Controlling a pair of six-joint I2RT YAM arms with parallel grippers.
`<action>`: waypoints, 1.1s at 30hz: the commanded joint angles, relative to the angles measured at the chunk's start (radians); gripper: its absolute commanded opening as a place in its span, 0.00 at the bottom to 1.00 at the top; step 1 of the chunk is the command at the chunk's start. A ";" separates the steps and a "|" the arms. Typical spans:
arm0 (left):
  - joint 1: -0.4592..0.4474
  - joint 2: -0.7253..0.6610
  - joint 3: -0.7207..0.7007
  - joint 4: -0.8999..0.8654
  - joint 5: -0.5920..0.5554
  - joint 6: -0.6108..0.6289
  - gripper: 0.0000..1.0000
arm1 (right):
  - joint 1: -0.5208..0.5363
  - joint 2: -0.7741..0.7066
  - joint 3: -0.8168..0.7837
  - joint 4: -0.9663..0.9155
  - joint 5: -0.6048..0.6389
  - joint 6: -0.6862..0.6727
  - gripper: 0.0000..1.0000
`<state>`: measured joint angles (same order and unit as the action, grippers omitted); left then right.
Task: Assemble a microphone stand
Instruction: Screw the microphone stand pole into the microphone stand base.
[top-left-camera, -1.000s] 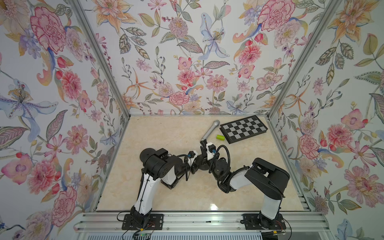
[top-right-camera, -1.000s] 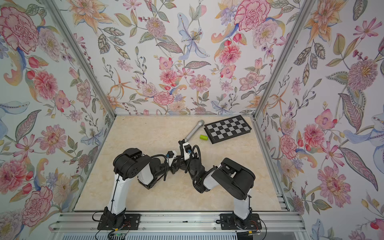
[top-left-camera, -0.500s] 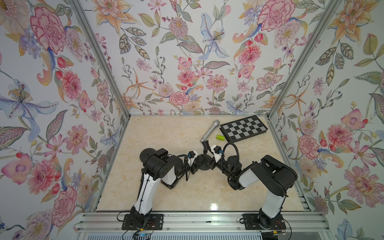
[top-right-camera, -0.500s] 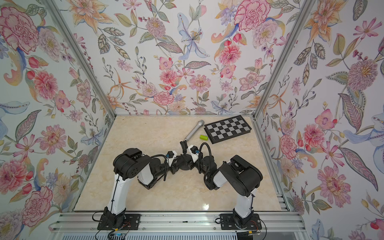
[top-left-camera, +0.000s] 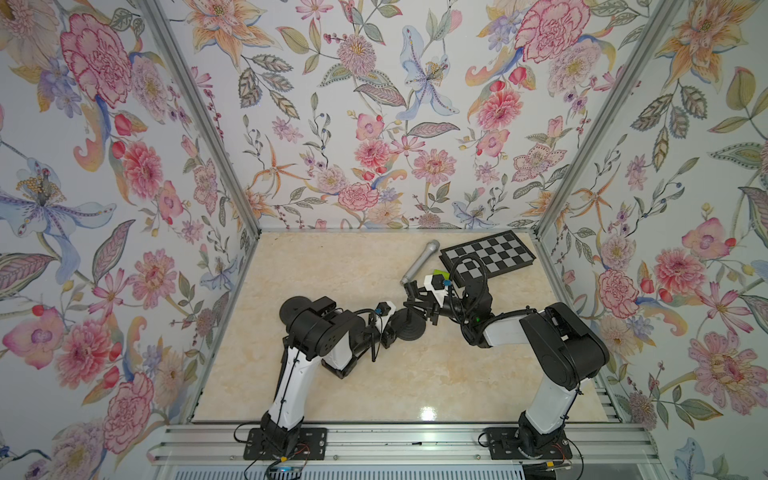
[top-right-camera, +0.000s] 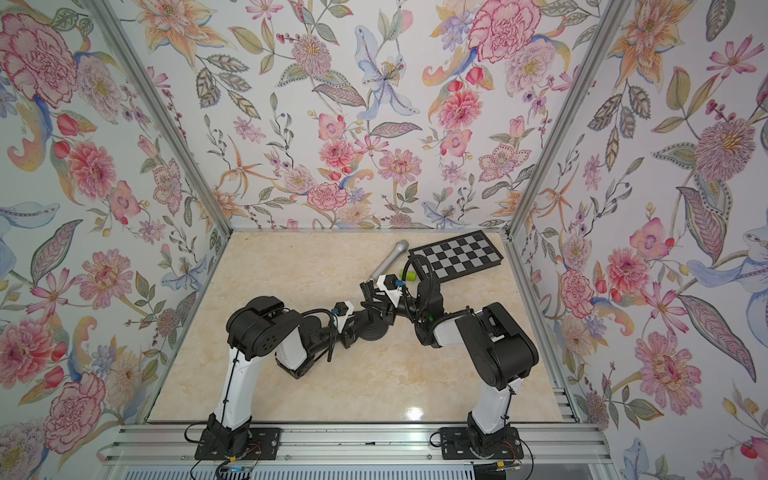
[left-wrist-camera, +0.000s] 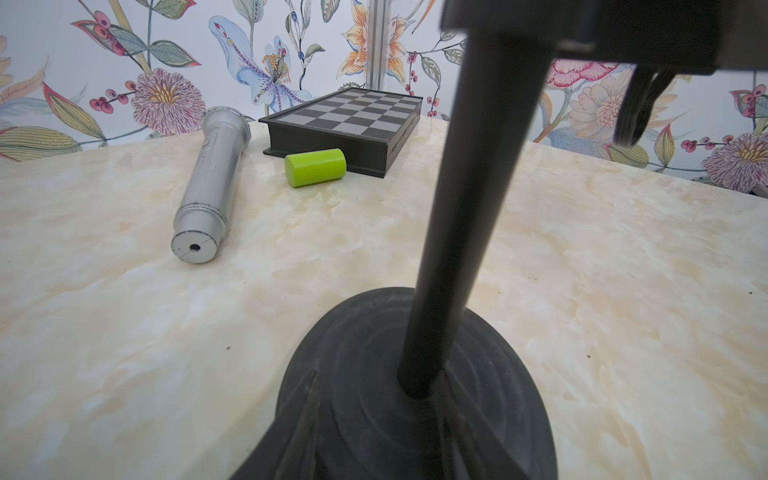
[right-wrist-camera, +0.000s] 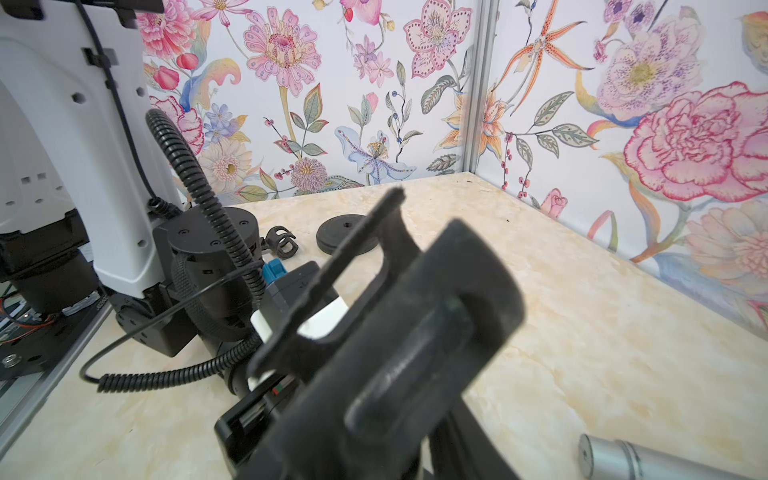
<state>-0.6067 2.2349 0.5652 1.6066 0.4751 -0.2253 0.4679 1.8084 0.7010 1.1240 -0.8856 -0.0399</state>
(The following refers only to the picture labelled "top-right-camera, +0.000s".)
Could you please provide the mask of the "black round stand base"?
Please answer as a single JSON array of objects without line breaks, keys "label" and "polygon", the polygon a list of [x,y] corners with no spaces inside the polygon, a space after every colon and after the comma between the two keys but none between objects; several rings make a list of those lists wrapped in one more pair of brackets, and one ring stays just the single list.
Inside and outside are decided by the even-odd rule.
[{"label": "black round stand base", "polygon": [[365,310],[357,322],[357,336],[365,341],[377,341],[383,338],[394,324],[392,312]]}]

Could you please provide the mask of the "black stand pole with clip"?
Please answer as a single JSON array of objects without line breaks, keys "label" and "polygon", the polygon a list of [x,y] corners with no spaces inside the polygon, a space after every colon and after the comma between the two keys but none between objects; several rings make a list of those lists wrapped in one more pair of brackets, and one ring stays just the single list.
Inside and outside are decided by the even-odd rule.
[{"label": "black stand pole with clip", "polygon": [[375,283],[371,280],[363,282],[360,284],[360,290],[363,295],[362,309],[372,322],[381,323],[387,303],[377,291]]}]

